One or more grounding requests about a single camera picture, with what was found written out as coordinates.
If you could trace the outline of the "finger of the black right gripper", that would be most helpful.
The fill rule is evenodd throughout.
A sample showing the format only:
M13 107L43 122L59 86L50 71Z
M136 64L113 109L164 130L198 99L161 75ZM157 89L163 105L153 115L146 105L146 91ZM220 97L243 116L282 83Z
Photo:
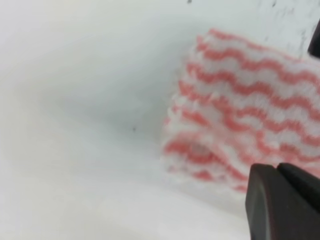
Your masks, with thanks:
M320 20L316 25L307 52L314 58L320 57Z

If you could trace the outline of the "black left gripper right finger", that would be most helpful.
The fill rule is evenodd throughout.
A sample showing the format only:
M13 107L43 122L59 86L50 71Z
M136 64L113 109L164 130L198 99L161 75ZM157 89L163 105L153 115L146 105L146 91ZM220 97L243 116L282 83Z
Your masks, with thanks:
M320 179L290 163L280 163L276 168L291 186L317 212L320 212Z

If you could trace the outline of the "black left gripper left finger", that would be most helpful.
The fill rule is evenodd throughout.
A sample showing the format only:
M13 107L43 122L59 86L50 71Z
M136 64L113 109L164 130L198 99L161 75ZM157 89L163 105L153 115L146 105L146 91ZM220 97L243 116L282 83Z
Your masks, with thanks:
M320 238L320 212L272 165L251 166L245 210L252 240Z

